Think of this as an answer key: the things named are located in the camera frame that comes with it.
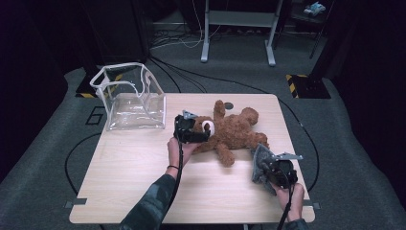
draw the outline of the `table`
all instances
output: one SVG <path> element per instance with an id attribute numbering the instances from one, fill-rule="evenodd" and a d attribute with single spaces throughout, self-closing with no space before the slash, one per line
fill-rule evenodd
<path id="1" fill-rule="evenodd" d="M 269 39 L 265 40 L 265 50 L 268 56 L 268 64 L 275 66 L 276 61 L 272 50 L 272 40 L 275 36 L 275 30 L 281 12 L 283 0 L 278 0 L 275 12 L 248 12 L 248 11 L 211 11 L 209 0 L 205 5 L 205 28 L 202 56 L 200 60 L 207 62 L 209 58 L 209 25 L 228 25 L 228 26 L 250 26 L 271 28 Z"/>
<path id="2" fill-rule="evenodd" d="M 168 165 L 167 141 L 173 134 L 174 118 L 186 109 L 197 115 L 213 115 L 214 103 L 222 100 L 239 114 L 251 106 L 259 113 L 253 130 L 264 132 L 275 153 L 294 153 L 278 99 L 269 94 L 167 94 L 165 129 L 104 130 L 70 215 L 73 223 L 119 223 L 147 188 Z M 182 180 L 164 223 L 266 223 L 278 222 L 278 200 L 261 184 L 251 181 L 252 155 L 248 149 L 233 150 L 236 163 L 225 168 L 214 151 L 194 154 L 185 166 Z M 299 182 L 300 166 L 292 161 Z M 311 206 L 303 217 L 315 219 Z"/>

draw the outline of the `gray carpet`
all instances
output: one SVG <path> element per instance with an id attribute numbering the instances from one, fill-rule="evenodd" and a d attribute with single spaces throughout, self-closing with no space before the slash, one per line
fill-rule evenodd
<path id="1" fill-rule="evenodd" d="M 404 209 L 387 178 L 354 138 L 346 108 L 331 81 L 324 79 L 330 100 L 293 99 L 289 92 L 285 75 L 309 74 L 323 44 L 315 58 L 309 59 L 314 41 L 302 35 L 285 34 L 275 51 L 277 66 L 270 67 L 264 51 L 265 38 L 260 35 L 224 35 L 212 42 L 209 61 L 204 64 L 200 62 L 201 43 L 195 48 L 183 44 L 168 45 L 151 52 L 154 57 L 180 68 L 223 79 L 184 73 L 199 81 L 209 93 L 263 93 L 260 89 L 277 95 L 288 104 L 320 154 L 320 175 L 310 197 L 313 202 L 320 203 L 322 209 L 315 211 L 316 219 L 309 223 L 311 229 L 406 229 Z M 146 66 L 165 92 L 178 92 L 164 71 L 150 60 Z M 201 92 L 168 67 L 163 68 L 172 75 L 182 93 Z M 105 122 L 104 111 L 98 110 L 104 114 L 100 124 L 86 124 L 94 107 L 101 106 L 102 102 L 75 97 L 75 90 L 84 77 L 83 70 L 74 70 L 65 77 L 69 90 L 63 103 L 0 185 L 0 229 L 101 229 L 97 224 L 71 223 L 71 209 L 64 208 L 66 201 L 76 197 L 65 177 L 65 159 L 73 150 L 67 169 L 78 189 L 97 145 L 97 133 L 102 131 Z M 305 158 L 300 164 L 304 181 L 310 185 L 316 176 L 315 150 L 289 109 L 283 104 L 281 107 L 295 151 Z M 166 227 L 242 229 L 242 225 Z M 276 224 L 250 227 L 255 230 L 276 229 Z M 106 224 L 103 228 L 118 229 L 117 224 Z"/>

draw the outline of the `gray fabric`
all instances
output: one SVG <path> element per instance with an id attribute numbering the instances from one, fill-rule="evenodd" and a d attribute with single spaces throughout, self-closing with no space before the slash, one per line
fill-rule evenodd
<path id="1" fill-rule="evenodd" d="M 251 149 L 253 154 L 253 174 L 252 181 L 254 183 L 262 183 L 263 187 L 273 196 L 276 195 L 274 188 L 272 188 L 268 178 L 266 177 L 266 171 L 269 170 L 269 167 L 264 164 L 264 162 L 271 161 L 271 156 L 274 154 L 269 148 L 265 147 L 262 144 L 258 144 L 256 149 Z"/>

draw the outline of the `wrist strap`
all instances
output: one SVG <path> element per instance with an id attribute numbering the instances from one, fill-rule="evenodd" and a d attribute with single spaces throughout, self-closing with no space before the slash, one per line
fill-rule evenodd
<path id="1" fill-rule="evenodd" d="M 176 170 L 179 170 L 179 168 L 176 167 L 176 166 L 171 166 L 171 165 L 169 165 L 169 166 L 167 166 L 167 169 L 169 169 L 169 168 L 175 168 Z"/>

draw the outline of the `black cable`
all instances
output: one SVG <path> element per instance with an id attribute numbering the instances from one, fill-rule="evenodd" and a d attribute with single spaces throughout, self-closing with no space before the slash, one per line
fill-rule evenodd
<path id="1" fill-rule="evenodd" d="M 168 71 L 166 71 L 164 68 L 162 68 L 158 63 L 156 63 L 152 58 L 149 58 L 154 64 L 156 64 L 156 66 L 158 66 L 162 71 L 164 71 L 167 75 L 168 75 L 168 77 L 173 81 L 173 83 L 176 85 L 176 87 L 177 87 L 177 89 L 178 89 L 178 91 L 179 91 L 179 93 L 182 93 L 181 92 L 181 90 L 180 90 L 180 87 L 179 87 L 179 85 L 176 83 L 176 81 L 175 81 L 175 79 L 168 73 Z"/>
<path id="2" fill-rule="evenodd" d="M 188 76 L 182 74 L 179 70 L 177 70 L 176 68 L 173 68 L 172 66 L 168 65 L 167 63 L 159 60 L 156 57 L 150 57 L 149 59 L 151 59 L 152 62 L 153 59 L 161 62 L 162 64 L 166 65 L 171 71 L 173 71 L 175 74 L 177 74 L 179 77 L 185 79 L 186 81 L 192 83 L 194 86 L 196 86 L 196 88 L 198 88 L 202 93 L 207 93 L 207 89 L 203 86 L 203 84 L 201 84 L 200 82 L 198 82 L 197 80 L 194 80 L 192 78 L 189 78 Z"/>
<path id="3" fill-rule="evenodd" d="M 154 41 L 152 41 L 152 49 L 159 47 L 159 46 L 163 46 L 166 44 L 169 44 L 170 41 L 173 40 L 184 40 L 184 39 L 188 39 L 191 38 L 192 34 L 189 32 L 183 32 L 182 34 L 177 34 L 177 35 L 169 35 L 169 31 L 165 30 L 165 31 L 159 31 L 155 37 L 154 37 Z"/>
<path id="4" fill-rule="evenodd" d="M 173 188 L 173 192 L 172 192 L 172 197 L 170 198 L 170 201 L 169 201 L 168 210 L 169 210 L 170 206 L 172 206 L 173 201 L 175 200 L 177 191 L 179 189 L 180 178 L 182 176 L 182 170 L 183 170 L 183 150 L 182 150 L 182 143 L 179 141 L 179 134 L 177 132 L 178 125 L 177 125 L 176 121 L 175 121 L 174 127 L 175 127 L 175 131 L 174 131 L 175 138 L 179 145 L 179 166 L 178 166 L 179 169 L 178 169 L 178 174 L 176 176 L 175 187 Z"/>
<path id="5" fill-rule="evenodd" d="M 172 68 L 178 69 L 178 70 L 180 70 L 180 71 L 183 71 L 183 72 L 186 72 L 186 73 L 189 73 L 189 74 L 197 75 L 197 76 L 202 77 L 202 78 L 211 79 L 211 80 L 217 80 L 217 81 L 227 81 L 227 82 L 231 82 L 231 83 L 236 83 L 236 84 L 239 84 L 239 85 L 242 85 L 242 86 L 246 86 L 246 87 L 249 87 L 249 88 L 258 90 L 259 92 L 262 92 L 262 93 L 265 93 L 265 94 L 270 94 L 270 93 L 267 92 L 267 91 L 264 91 L 264 90 L 262 90 L 262 89 L 256 88 L 256 87 L 254 87 L 254 86 L 251 86 L 251 85 L 248 85 L 248 84 L 245 84 L 245 83 L 242 83 L 242 82 L 238 82 L 238 81 L 234 81 L 234 80 L 224 80 L 224 79 L 218 79 L 218 78 L 214 78 L 214 77 L 205 76 L 205 75 L 198 74 L 198 73 L 194 73 L 194 72 L 192 72 L 192 71 L 185 70 L 185 69 L 182 69 L 182 68 L 180 68 L 180 67 L 174 66 L 174 65 L 172 65 L 172 64 L 166 63 L 166 62 L 162 61 L 161 59 L 159 59 L 159 58 L 157 58 L 157 57 L 151 57 L 151 58 L 153 58 L 153 59 L 155 59 L 155 60 L 157 60 L 157 61 L 159 61 L 159 62 L 161 62 L 161 63 L 163 63 L 163 64 L 165 64 L 165 65 L 167 65 L 167 66 L 170 66 L 170 67 L 172 67 Z M 290 108 L 290 106 L 287 105 L 287 103 L 285 103 L 284 101 L 282 101 L 280 98 L 278 98 L 278 101 L 279 101 L 281 104 L 283 104 L 284 106 L 286 106 L 287 109 L 292 113 L 293 117 L 294 117 L 295 120 L 299 123 L 299 125 L 301 126 L 302 130 L 304 131 L 304 133 L 306 134 L 306 136 L 307 136 L 308 139 L 310 140 L 311 145 L 312 145 L 313 148 L 314 148 L 314 151 L 315 151 L 315 154 L 316 154 L 316 164 L 317 164 L 317 168 L 316 168 L 316 175 L 315 175 L 315 178 L 314 178 L 314 180 L 313 180 L 311 186 L 307 189 L 307 191 L 310 192 L 310 191 L 314 188 L 314 186 L 316 185 L 317 180 L 318 180 L 318 178 L 319 178 L 319 173 L 320 173 L 319 151 L 317 151 L 317 148 L 316 148 L 316 145 L 315 145 L 313 139 L 311 138 L 310 134 L 307 132 L 306 128 L 305 128 L 304 125 L 301 123 L 301 121 L 299 120 L 299 118 L 296 116 L 296 114 L 295 114 L 295 112 L 292 110 L 292 108 Z"/>
<path id="6" fill-rule="evenodd" d="M 295 191 L 295 185 L 293 185 L 293 189 L 292 189 L 292 185 L 290 184 L 290 181 L 287 178 L 287 175 L 285 174 L 285 172 L 283 172 L 283 175 L 287 182 L 287 189 L 289 191 L 289 200 L 287 201 L 286 206 L 284 206 L 283 214 L 282 214 L 281 220 L 278 225 L 278 230 L 282 230 L 283 224 L 286 221 L 287 213 L 290 211 L 290 206 L 292 205 L 292 196 Z"/>
<path id="7" fill-rule="evenodd" d="M 81 141 L 79 141 L 79 142 L 69 151 L 68 155 L 67 155 L 66 158 L 65 158 L 65 164 L 64 164 L 65 176 L 66 176 L 66 178 L 68 179 L 69 185 L 71 186 L 71 188 L 72 188 L 72 190 L 74 191 L 74 193 L 75 193 L 76 196 L 78 195 L 79 192 L 78 192 L 78 190 L 75 188 L 75 185 L 74 185 L 74 183 L 72 182 L 71 177 L 69 176 L 69 172 L 68 172 L 68 162 L 69 162 L 69 158 L 71 157 L 72 152 L 74 152 L 75 149 L 76 149 L 81 143 L 87 141 L 88 139 L 90 139 L 90 138 L 92 138 L 92 137 L 94 137 L 94 136 L 98 136 L 98 135 L 101 135 L 101 134 L 102 134 L 101 132 L 98 132 L 98 133 L 95 133 L 95 134 L 92 134 L 92 135 L 90 135 L 90 136 L 88 136 L 88 137 L 83 138 Z M 101 224 L 99 224 L 99 227 L 100 227 L 101 230 L 104 230 L 104 229 L 105 229 L 104 226 L 101 225 Z"/>

